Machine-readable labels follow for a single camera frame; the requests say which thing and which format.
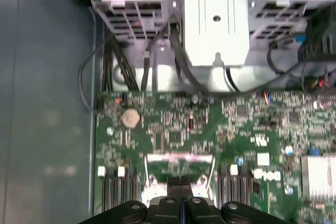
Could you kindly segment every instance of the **capacitor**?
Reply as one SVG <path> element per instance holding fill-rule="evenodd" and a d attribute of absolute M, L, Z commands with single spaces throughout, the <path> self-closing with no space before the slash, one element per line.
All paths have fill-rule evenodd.
<path fill-rule="evenodd" d="M 287 145 L 286 148 L 285 148 L 285 153 L 286 153 L 286 155 L 288 155 L 288 156 L 293 155 L 293 153 L 294 153 L 293 146 L 291 146 L 291 145 Z"/>
<path fill-rule="evenodd" d="M 243 157 L 237 157 L 236 163 L 238 166 L 242 166 L 244 164 Z"/>
<path fill-rule="evenodd" d="M 309 150 L 309 154 L 312 155 L 312 156 L 319 156 L 320 155 L 320 151 L 317 148 L 311 148 Z"/>
<path fill-rule="evenodd" d="M 189 129 L 192 130 L 194 128 L 194 116 L 189 115 Z"/>
<path fill-rule="evenodd" d="M 195 95 L 193 95 L 193 96 L 191 97 L 191 103 L 192 103 L 193 105 L 198 104 L 199 100 L 200 100 L 200 99 L 198 98 L 198 95 L 197 95 L 197 94 L 195 94 Z"/>

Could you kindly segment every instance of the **connector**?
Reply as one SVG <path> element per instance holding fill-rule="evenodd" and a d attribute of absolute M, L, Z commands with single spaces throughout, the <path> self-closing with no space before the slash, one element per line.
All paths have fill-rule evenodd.
<path fill-rule="evenodd" d="M 98 177 L 103 178 L 106 175 L 106 168 L 105 166 L 98 166 L 98 172 L 97 172 Z"/>

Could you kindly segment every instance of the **heatsink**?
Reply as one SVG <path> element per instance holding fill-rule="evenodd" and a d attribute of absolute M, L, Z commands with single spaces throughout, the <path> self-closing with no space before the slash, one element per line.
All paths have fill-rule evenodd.
<path fill-rule="evenodd" d="M 336 198 L 336 156 L 301 158 L 302 193 L 309 200 Z"/>

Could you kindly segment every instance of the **green circuit board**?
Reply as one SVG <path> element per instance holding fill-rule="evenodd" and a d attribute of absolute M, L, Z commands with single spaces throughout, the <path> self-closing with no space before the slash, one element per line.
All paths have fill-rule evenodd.
<path fill-rule="evenodd" d="M 336 223 L 335 98 L 272 92 L 221 101 L 184 92 L 103 93 L 95 214 L 131 199 L 148 204 L 151 196 L 164 195 L 168 177 L 186 175 L 194 195 L 217 207 L 236 200 L 291 223 Z M 311 164 L 327 159 L 331 191 L 318 195 Z"/>

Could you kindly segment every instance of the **wire bundle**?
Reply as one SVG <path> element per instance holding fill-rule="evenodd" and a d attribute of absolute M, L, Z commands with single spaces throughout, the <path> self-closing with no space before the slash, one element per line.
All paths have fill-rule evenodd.
<path fill-rule="evenodd" d="M 183 50 L 181 43 L 180 43 L 180 36 L 179 36 L 179 31 L 177 27 L 171 27 L 171 36 L 170 36 L 170 40 L 171 40 L 171 45 L 172 48 L 175 52 L 175 63 L 176 63 L 176 69 L 177 69 L 177 77 L 179 79 L 179 81 L 181 82 L 181 70 L 184 73 L 184 75 L 186 76 L 186 78 L 188 79 L 188 81 L 191 83 L 191 87 L 188 88 L 188 92 L 193 92 L 193 93 L 200 93 L 202 96 L 210 96 L 213 97 L 214 99 L 221 99 L 221 100 L 231 100 L 231 99 L 235 99 L 238 97 L 243 97 L 247 94 L 253 93 L 253 92 L 258 92 L 258 91 L 262 91 L 263 89 L 267 88 L 270 84 L 279 81 L 281 79 L 283 79 L 285 76 L 289 75 L 292 71 L 298 69 L 303 62 L 299 62 L 297 64 L 295 64 L 294 66 L 292 66 L 289 70 L 287 70 L 286 72 L 284 72 L 282 75 L 277 76 L 276 78 L 274 78 L 273 80 L 270 80 L 266 83 L 264 83 L 263 85 L 260 85 L 258 87 L 255 87 L 251 90 L 245 91 L 245 92 L 239 92 L 239 93 L 234 93 L 234 94 L 220 94 L 220 93 L 212 93 L 209 92 L 204 86 L 202 86 L 197 80 L 196 78 L 192 75 L 192 73 L 190 72 L 187 64 L 186 64 L 186 53 Z"/>

